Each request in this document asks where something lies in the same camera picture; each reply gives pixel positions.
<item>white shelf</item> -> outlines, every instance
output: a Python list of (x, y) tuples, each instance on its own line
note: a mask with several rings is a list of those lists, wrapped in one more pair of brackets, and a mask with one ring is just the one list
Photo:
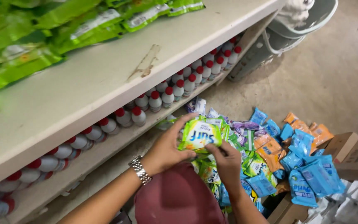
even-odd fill
[(70, 184), (79, 180), (82, 176), (92, 172), (106, 160), (111, 158), (125, 146), (136, 140), (146, 131), (155, 126), (158, 122), (176, 111), (199, 93), (216, 83), (223, 76), (221, 73), (210, 83), (199, 86), (189, 98), (181, 99), (172, 104), (169, 109), (161, 109), (158, 113), (146, 112), (147, 121), (142, 127), (133, 125), (129, 128), (122, 128), (118, 135), (109, 136), (105, 142), (95, 145), (91, 150), (82, 153), (72, 164), (61, 172), (54, 174), (50, 179), (31, 186), (28, 189), (19, 191), (13, 197), (19, 199), (17, 209), (7, 216), (11, 224), (25, 223), (25, 218), (56, 198)]
[[(63, 64), (0, 91), (0, 181), (281, 8), (284, 0), (204, 3), (204, 10), (159, 18), (120, 40), (74, 52)], [(160, 49), (156, 58), (147, 66), (147, 59), (140, 65), (147, 68), (150, 64), (150, 74), (133, 74), (143, 58), (152, 55), (153, 45)], [(145, 129), (153, 124), (150, 120)], [(121, 148), (141, 135), (141, 130), (109, 142)], [(110, 150), (102, 145), (97, 149)], [(106, 155), (95, 153), (96, 162), (78, 169), (86, 173), (106, 160)]]

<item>silver metal watch band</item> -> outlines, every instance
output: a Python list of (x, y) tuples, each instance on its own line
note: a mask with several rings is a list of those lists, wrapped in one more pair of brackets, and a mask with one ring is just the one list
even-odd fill
[(133, 167), (133, 169), (136, 172), (136, 175), (139, 177), (139, 179), (142, 181), (143, 185), (146, 185), (148, 182), (150, 182), (152, 180), (151, 177), (149, 177), (148, 174), (146, 174), (146, 171), (144, 170), (142, 164), (140, 163), (140, 159), (142, 157), (139, 156), (137, 158), (135, 158), (134, 160), (132, 160), (129, 165), (131, 167)]

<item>concrete floor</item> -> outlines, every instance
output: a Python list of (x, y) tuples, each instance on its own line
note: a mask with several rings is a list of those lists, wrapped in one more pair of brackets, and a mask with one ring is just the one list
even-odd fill
[[(225, 80), (200, 94), (232, 120), (246, 120), (253, 106), (279, 125), (288, 112), (307, 123), (325, 124), (332, 133), (358, 133), (358, 0), (340, 0), (325, 27), (309, 34), (296, 48), (275, 58), (237, 83)], [(34, 223), (56, 223), (144, 154), (158, 130), (152, 129), (87, 177), (68, 197), (48, 205), (49, 211)], [(129, 215), (134, 223), (134, 210)]]

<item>shelf board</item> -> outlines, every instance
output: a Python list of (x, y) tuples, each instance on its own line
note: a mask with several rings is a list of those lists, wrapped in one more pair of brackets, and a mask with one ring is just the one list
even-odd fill
[[(204, 10), (162, 17), (120, 40), (80, 49), (69, 54), (66, 62), (0, 91), (0, 181), (281, 8), (284, 2), (204, 0)], [(150, 61), (147, 66), (141, 63), (144, 58)], [(150, 70), (135, 73), (137, 68)], [(134, 130), (126, 136), (130, 140), (120, 136), (117, 141), (125, 145), (141, 133)]]
[(13, 197), (19, 199), (20, 205), (13, 213), (7, 216), (9, 222), (11, 224), (25, 223), (27, 216), (38, 212), (39, 209), (42, 209), (46, 204), (59, 196), (70, 184), (75, 183), (82, 176), (92, 172), (121, 149), (154, 127), (158, 122), (216, 83), (223, 75), (224, 73), (221, 73), (212, 82), (199, 86), (189, 98), (182, 98), (180, 101), (172, 104), (169, 109), (162, 108), (158, 113), (147, 111), (146, 124), (144, 126), (138, 127), (133, 125), (129, 128), (122, 128), (118, 135), (111, 135), (105, 142), (99, 143), (91, 150), (82, 153), (77, 159), (72, 161), (66, 170), (55, 173), (44, 182), (16, 192)]

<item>hand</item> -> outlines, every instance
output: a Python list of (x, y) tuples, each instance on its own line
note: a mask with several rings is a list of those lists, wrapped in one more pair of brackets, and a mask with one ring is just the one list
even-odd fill
[(208, 144), (205, 148), (214, 155), (218, 174), (227, 192), (237, 196), (243, 190), (240, 182), (241, 153), (226, 141), (222, 141), (221, 147)]
[(149, 176), (163, 172), (183, 160), (196, 157), (194, 151), (179, 151), (176, 142), (178, 136), (181, 136), (179, 131), (183, 128), (186, 122), (196, 116), (198, 116), (197, 113), (191, 113), (179, 118), (170, 129), (156, 140), (154, 145), (141, 159), (140, 162)]

